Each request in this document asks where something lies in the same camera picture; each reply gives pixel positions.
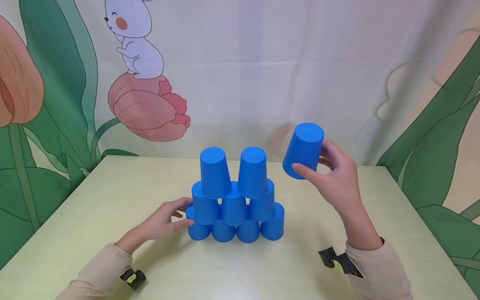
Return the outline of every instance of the rabbit pink cheek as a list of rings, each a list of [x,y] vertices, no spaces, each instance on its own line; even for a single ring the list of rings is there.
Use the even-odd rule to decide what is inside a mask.
[[[125,21],[123,18],[117,18],[115,20],[115,23],[117,24],[117,27],[121,30],[127,30],[127,21]]]

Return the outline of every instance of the printed fabric backdrop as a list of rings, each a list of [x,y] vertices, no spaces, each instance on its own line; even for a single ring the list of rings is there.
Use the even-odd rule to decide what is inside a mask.
[[[385,166],[480,297],[477,0],[3,0],[0,267],[106,155]]]

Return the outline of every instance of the left hand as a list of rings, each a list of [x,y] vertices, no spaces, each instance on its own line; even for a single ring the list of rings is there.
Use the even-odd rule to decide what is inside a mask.
[[[193,225],[192,219],[172,222],[172,217],[181,218],[180,211],[185,212],[192,203],[191,198],[183,197],[171,202],[164,202],[145,221],[132,228],[117,243],[117,247],[132,254],[147,240],[166,237],[177,230]]]
[[[164,202],[145,221],[138,225],[139,233],[146,240],[157,240],[166,237],[175,231],[194,224],[192,219],[172,222],[172,217],[181,218],[180,213],[185,212],[192,203],[191,198],[183,197],[171,202]]]

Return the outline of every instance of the hand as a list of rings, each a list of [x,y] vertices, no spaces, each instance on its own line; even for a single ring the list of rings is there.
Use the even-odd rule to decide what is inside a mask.
[[[191,198],[183,197],[172,202],[164,202],[156,211],[153,212],[138,228],[146,240],[157,240],[175,231],[194,224],[192,219],[185,219],[172,222],[172,217],[183,217],[179,212],[185,212],[187,206],[192,203]]]
[[[357,163],[329,140],[324,140],[320,156],[318,162],[332,171],[328,175],[298,163],[292,167],[338,211],[350,246],[367,251],[379,249],[383,242],[361,202]]]
[[[329,167],[330,174],[322,175],[297,163],[292,165],[294,171],[310,181],[339,213],[362,206],[357,163],[329,140],[324,140],[320,155],[318,162]]]
[[[183,197],[171,202],[164,202],[145,221],[132,228],[117,243],[116,246],[128,254],[132,254],[143,243],[148,240],[157,240],[166,237],[177,230],[193,225],[191,219],[172,222],[172,217],[181,218],[179,212],[185,212],[188,205],[192,203],[191,198]]]

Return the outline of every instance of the finger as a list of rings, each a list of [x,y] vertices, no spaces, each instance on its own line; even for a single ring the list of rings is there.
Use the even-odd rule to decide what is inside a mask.
[[[172,216],[176,216],[177,218],[183,217],[183,215],[179,212],[173,212]]]
[[[191,203],[192,199],[189,197],[182,197],[175,201],[169,202],[170,213],[173,214],[173,212],[177,210],[185,211],[187,206],[189,206]]]
[[[326,157],[320,157],[320,158],[318,158],[318,163],[329,167],[331,171],[333,171],[333,170],[335,169],[335,166],[334,166],[334,165],[332,164],[332,162],[331,162],[328,158],[326,158]]]
[[[295,172],[297,172],[300,176],[304,177],[306,180],[310,181],[315,187],[318,189],[323,185],[323,181],[325,176],[315,172],[314,170],[310,169],[309,167],[294,163],[292,168]]]
[[[343,151],[332,141],[324,140],[322,143],[323,157],[328,158],[334,167],[338,167],[342,161],[344,161],[345,154]]]
[[[170,224],[170,226],[172,226],[173,232],[175,232],[175,231],[180,230],[182,228],[192,226],[194,223],[195,223],[195,221],[193,221],[192,219],[185,219],[185,220],[173,222],[173,223]]]

